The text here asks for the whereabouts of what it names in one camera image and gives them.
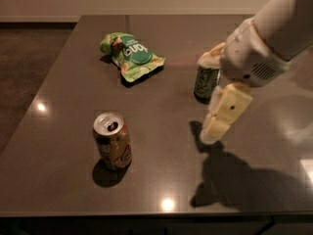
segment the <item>table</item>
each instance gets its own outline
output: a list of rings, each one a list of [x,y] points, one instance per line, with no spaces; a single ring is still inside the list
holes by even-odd
[[[196,61],[245,18],[81,17],[0,157],[0,216],[312,212],[312,51],[253,89],[221,142],[199,143],[207,105],[193,95]],[[165,57],[164,70],[123,86],[99,50],[117,31]],[[128,124],[124,172],[104,168],[93,138],[94,119],[108,111]]]

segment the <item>can label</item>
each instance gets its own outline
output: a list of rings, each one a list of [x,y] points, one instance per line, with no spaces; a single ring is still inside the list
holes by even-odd
[[[209,101],[212,92],[220,80],[221,69],[205,69],[198,68],[196,83],[195,83],[195,96],[202,101]]]
[[[120,115],[106,113],[98,116],[94,131],[98,150],[108,169],[123,169],[131,163],[128,129]]]

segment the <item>dark brown floor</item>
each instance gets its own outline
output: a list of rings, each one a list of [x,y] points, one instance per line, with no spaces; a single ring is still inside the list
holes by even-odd
[[[70,28],[0,28],[0,155],[70,33]]]

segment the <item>can top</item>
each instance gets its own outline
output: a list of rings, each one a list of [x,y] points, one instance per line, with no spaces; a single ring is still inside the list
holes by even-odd
[[[95,131],[103,136],[112,136],[118,133],[124,125],[124,119],[117,113],[104,113],[94,121]]]

